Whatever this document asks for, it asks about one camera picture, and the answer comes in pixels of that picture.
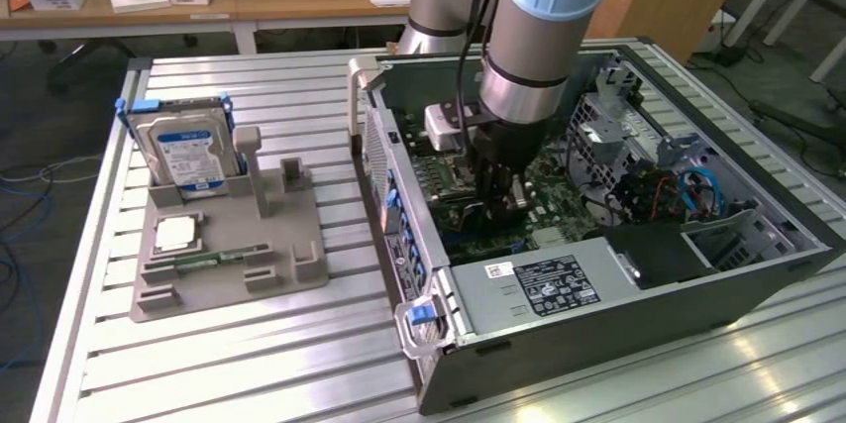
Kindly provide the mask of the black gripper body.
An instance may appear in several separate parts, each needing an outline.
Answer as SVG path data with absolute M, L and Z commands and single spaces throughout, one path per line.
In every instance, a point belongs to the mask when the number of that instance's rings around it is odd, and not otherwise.
M 517 124 L 496 120 L 477 126 L 472 139 L 473 163 L 505 167 L 524 174 L 541 150 L 541 123 Z

